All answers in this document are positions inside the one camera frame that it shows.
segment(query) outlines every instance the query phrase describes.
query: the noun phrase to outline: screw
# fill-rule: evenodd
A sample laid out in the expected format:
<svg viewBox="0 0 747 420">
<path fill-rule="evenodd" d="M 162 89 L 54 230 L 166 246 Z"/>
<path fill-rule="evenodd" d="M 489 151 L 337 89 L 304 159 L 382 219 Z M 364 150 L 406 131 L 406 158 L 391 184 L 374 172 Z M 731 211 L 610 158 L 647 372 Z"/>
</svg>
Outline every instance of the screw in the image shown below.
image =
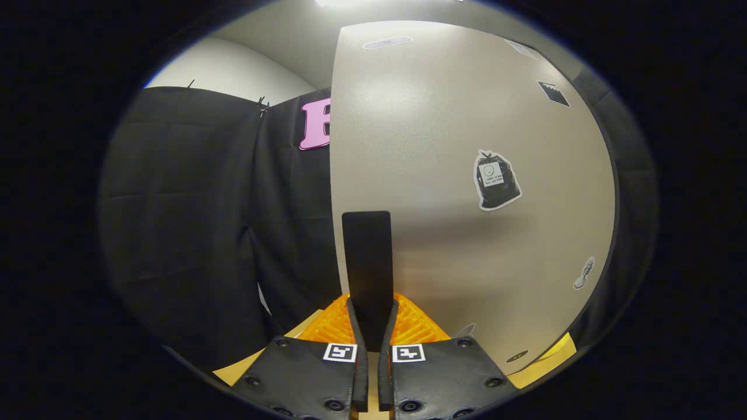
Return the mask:
<svg viewBox="0 0 747 420">
<path fill-rule="evenodd" d="M 495 388 L 496 386 L 503 385 L 503 380 L 499 377 L 492 377 L 485 382 L 485 386 L 488 388 Z"/>
<path fill-rule="evenodd" d="M 462 417 L 462 416 L 464 416 L 464 415 L 467 415 L 467 414 L 469 414 L 469 413 L 472 413 L 473 411 L 474 411 L 474 410 L 473 410 L 473 409 L 471 409 L 471 408 L 465 408 L 465 409 L 463 409 L 463 410 L 459 410 L 459 411 L 457 411 L 457 412 L 456 412 L 456 413 L 454 414 L 454 418 L 456 419 L 457 417 Z"/>
<path fill-rule="evenodd" d="M 409 400 L 405 401 L 400 405 L 400 409 L 406 413 L 417 411 L 421 404 L 417 401 Z"/>
<path fill-rule="evenodd" d="M 345 408 L 345 404 L 337 400 L 329 400 L 324 404 L 325 407 L 332 411 L 342 411 Z"/>
<path fill-rule="evenodd" d="M 286 410 L 283 407 L 275 407 L 275 408 L 273 408 L 273 410 L 277 411 L 280 414 L 285 414 L 286 416 L 292 416 L 293 415 L 293 413 L 291 413 L 290 411 Z"/>
<path fill-rule="evenodd" d="M 260 383 L 262 383 L 259 379 L 251 376 L 245 377 L 244 381 L 249 385 L 259 385 Z"/>
</svg>

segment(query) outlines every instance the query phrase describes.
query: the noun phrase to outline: ceiling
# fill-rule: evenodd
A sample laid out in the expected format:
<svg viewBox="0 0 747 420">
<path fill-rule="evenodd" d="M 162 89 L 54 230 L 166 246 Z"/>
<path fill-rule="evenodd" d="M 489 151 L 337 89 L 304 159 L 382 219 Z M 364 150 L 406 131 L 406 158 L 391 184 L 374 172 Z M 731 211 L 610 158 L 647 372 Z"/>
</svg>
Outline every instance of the ceiling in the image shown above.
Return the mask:
<svg viewBox="0 0 747 420">
<path fill-rule="evenodd" d="M 311 86 L 332 85 L 340 28 L 383 20 L 450 23 L 532 46 L 569 78 L 582 63 L 539 30 L 505 10 L 475 0 L 356 0 L 321 7 L 314 0 L 277 0 L 242 16 L 211 36 L 249 47 Z"/>
</svg>

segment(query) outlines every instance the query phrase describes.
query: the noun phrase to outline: gray sticker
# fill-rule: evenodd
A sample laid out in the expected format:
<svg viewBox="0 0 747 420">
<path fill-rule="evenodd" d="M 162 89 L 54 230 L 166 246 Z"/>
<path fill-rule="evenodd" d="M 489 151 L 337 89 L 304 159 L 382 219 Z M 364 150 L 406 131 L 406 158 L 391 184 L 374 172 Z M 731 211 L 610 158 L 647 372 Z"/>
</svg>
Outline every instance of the gray sticker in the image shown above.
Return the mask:
<svg viewBox="0 0 747 420">
<path fill-rule="evenodd" d="M 408 43 L 410 41 L 412 41 L 411 37 L 387 38 L 385 40 L 379 40 L 379 41 L 373 41 L 373 42 L 367 43 L 363 45 L 363 49 L 379 49 L 379 48 L 384 48 L 385 46 L 393 46 L 393 45 Z"/>
<path fill-rule="evenodd" d="M 558 89 L 556 84 L 539 80 L 537 81 L 537 83 L 539 83 L 539 86 L 542 87 L 542 90 L 545 92 L 545 95 L 548 96 L 549 100 L 561 105 L 565 105 L 569 108 L 571 107 L 571 105 L 568 104 L 568 101 L 565 100 L 565 96 L 563 96 L 562 92 L 560 91 L 560 89 Z"/>
<path fill-rule="evenodd" d="M 594 257 L 590 256 L 589 260 L 586 261 L 586 264 L 583 266 L 583 269 L 581 270 L 581 275 L 573 283 L 574 289 L 578 290 L 586 284 L 586 281 L 589 280 L 588 277 L 589 277 L 589 273 L 591 272 L 592 268 L 594 268 Z"/>
<path fill-rule="evenodd" d="M 477 324 L 469 324 L 467 327 L 462 328 L 459 330 L 459 332 L 456 334 L 456 337 L 466 337 L 470 336 L 472 337 L 472 333 L 474 332 L 474 328 L 477 326 Z"/>
<path fill-rule="evenodd" d="M 521 45 L 520 43 L 515 43 L 515 42 L 509 41 L 509 40 L 506 40 L 506 42 L 510 46 L 514 47 L 514 49 L 516 50 L 516 52 L 518 52 L 519 54 L 526 55 L 527 57 L 534 58 L 535 60 L 537 59 L 534 55 L 532 55 L 531 52 L 529 52 L 526 48 L 524 48 L 524 46 Z"/>
<path fill-rule="evenodd" d="M 508 359 L 506 361 L 506 363 L 515 362 L 515 361 L 519 360 L 520 358 L 524 357 L 524 355 L 527 354 L 527 353 L 529 353 L 529 350 L 524 350 L 521 353 L 519 353 L 519 354 L 517 354 L 515 356 L 512 356 L 510 359 Z"/>
</svg>

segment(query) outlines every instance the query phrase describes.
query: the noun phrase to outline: black trash bag sticker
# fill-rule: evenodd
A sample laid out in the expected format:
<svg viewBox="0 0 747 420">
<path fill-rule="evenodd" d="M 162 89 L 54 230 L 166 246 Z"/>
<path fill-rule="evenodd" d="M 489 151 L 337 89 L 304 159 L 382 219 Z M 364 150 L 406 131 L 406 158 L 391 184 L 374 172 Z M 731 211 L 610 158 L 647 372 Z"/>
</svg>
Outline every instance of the black trash bag sticker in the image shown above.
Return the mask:
<svg viewBox="0 0 747 420">
<path fill-rule="evenodd" d="M 497 210 L 521 197 L 511 162 L 491 150 L 477 151 L 473 174 L 482 210 Z"/>
<path fill-rule="evenodd" d="M 537 83 L 539 83 L 539 85 L 542 87 L 542 90 L 545 91 L 545 95 L 547 95 L 552 102 L 557 102 L 569 108 L 571 107 L 570 104 L 568 104 L 568 101 L 565 100 L 565 96 L 562 95 L 560 89 L 558 89 L 557 84 L 547 83 L 546 81 L 539 80 L 537 81 Z"/>
</svg>

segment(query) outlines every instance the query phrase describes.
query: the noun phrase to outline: ceiling light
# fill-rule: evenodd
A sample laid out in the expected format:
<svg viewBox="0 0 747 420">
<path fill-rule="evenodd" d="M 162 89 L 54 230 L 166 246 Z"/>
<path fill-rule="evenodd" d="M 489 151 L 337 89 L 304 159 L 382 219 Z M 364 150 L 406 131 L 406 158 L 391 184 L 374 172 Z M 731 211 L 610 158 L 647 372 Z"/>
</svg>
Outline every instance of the ceiling light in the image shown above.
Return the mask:
<svg viewBox="0 0 747 420">
<path fill-rule="evenodd" d="M 364 3 L 368 0 L 314 0 L 321 7 L 326 6 L 350 6 L 359 3 Z"/>
</svg>

